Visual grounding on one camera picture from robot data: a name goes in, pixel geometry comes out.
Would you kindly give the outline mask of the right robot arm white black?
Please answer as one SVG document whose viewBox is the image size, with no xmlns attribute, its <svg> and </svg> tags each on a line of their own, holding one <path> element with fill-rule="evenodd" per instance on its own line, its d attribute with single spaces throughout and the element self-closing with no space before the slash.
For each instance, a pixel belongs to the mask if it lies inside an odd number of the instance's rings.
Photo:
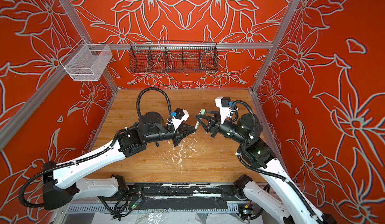
<svg viewBox="0 0 385 224">
<path fill-rule="evenodd" d="M 249 170 L 260 174 L 275 191 L 275 198 L 249 176 L 238 178 L 234 185 L 248 200 L 257 204 L 278 224 L 335 224 L 331 214 L 323 213 L 305 197 L 284 171 L 271 148 L 260 138 L 263 127 L 251 112 L 238 118 L 221 117 L 218 111 L 197 114 L 197 121 L 212 137 L 217 134 L 239 143 L 236 156 Z"/>
</svg>

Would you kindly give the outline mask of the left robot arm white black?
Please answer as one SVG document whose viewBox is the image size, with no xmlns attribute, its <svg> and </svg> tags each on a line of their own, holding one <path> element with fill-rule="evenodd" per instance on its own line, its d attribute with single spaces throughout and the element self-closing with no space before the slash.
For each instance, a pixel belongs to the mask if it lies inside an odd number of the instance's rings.
<svg viewBox="0 0 385 224">
<path fill-rule="evenodd" d="M 107 144 L 87 154 L 64 163 L 54 161 L 43 165 L 43 207 L 58 209 L 72 200 L 89 197 L 110 198 L 126 189 L 120 176 L 102 180 L 87 180 L 86 176 L 112 163 L 132 157 L 145 151 L 149 143 L 159 144 L 171 141 L 174 146 L 196 128 L 185 124 L 189 114 L 176 109 L 167 124 L 157 112 L 140 116 L 133 126 L 117 131 Z"/>
</svg>

